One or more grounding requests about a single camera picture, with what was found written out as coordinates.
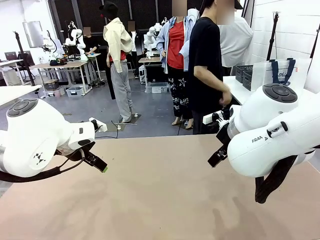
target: black t-shirt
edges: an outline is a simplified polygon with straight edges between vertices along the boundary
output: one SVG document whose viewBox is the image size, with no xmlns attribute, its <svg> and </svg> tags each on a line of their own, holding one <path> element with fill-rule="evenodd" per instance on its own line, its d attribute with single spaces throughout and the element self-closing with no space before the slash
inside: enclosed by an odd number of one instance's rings
<svg viewBox="0 0 320 240">
<path fill-rule="evenodd" d="M 202 66 L 223 80 L 219 27 L 208 17 L 195 23 L 189 47 L 188 96 L 192 110 L 210 114 L 222 109 L 219 100 L 222 92 L 204 84 L 194 76 L 194 67 Z"/>
</svg>

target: hand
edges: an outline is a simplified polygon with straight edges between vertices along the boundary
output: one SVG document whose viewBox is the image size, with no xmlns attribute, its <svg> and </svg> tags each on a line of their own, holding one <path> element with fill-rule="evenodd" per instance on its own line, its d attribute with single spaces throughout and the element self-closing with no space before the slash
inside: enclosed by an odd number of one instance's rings
<svg viewBox="0 0 320 240">
<path fill-rule="evenodd" d="M 110 68 L 110 57 L 106 58 L 106 65 L 108 66 L 108 68 Z"/>
<path fill-rule="evenodd" d="M 231 100 L 232 100 L 232 95 L 230 90 L 228 90 L 222 93 L 222 98 L 220 99 L 219 103 L 225 107 L 230 104 Z"/>
<path fill-rule="evenodd" d="M 165 50 L 163 50 L 161 55 L 162 55 L 163 58 L 165 58 L 167 56 L 167 52 Z"/>
</svg>

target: patterned pants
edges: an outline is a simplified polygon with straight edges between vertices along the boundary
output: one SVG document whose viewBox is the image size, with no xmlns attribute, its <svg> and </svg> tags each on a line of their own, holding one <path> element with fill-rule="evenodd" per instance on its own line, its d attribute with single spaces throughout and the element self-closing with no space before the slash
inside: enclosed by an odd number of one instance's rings
<svg viewBox="0 0 320 240">
<path fill-rule="evenodd" d="M 187 96 L 187 77 L 188 72 L 184 72 L 183 69 L 175 69 L 168 66 L 168 81 L 173 100 L 174 116 L 192 119 L 193 116 Z"/>
</svg>

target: yellow jacket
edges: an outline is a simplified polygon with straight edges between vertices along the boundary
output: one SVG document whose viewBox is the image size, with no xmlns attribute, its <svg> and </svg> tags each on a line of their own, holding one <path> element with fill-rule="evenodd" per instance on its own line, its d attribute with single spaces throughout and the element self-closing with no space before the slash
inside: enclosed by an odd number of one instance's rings
<svg viewBox="0 0 320 240">
<path fill-rule="evenodd" d="M 109 53 L 112 57 L 116 71 L 122 73 L 121 51 L 130 53 L 133 48 L 133 41 L 118 17 L 104 26 L 103 38 L 108 42 Z"/>
</svg>

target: black hat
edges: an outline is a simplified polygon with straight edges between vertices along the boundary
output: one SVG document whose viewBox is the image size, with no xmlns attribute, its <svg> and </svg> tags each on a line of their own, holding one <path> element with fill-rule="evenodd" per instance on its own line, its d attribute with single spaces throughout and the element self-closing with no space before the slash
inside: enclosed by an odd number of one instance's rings
<svg viewBox="0 0 320 240">
<path fill-rule="evenodd" d="M 237 9 L 237 10 L 242 10 L 242 9 L 244 9 L 244 8 L 241 6 L 241 4 L 240 4 L 240 2 L 239 2 L 238 0 L 234 0 L 234 8 Z"/>
<path fill-rule="evenodd" d="M 118 16 L 118 7 L 111 1 L 106 1 L 104 5 L 99 7 L 99 10 L 105 18 L 110 20 Z"/>
</svg>

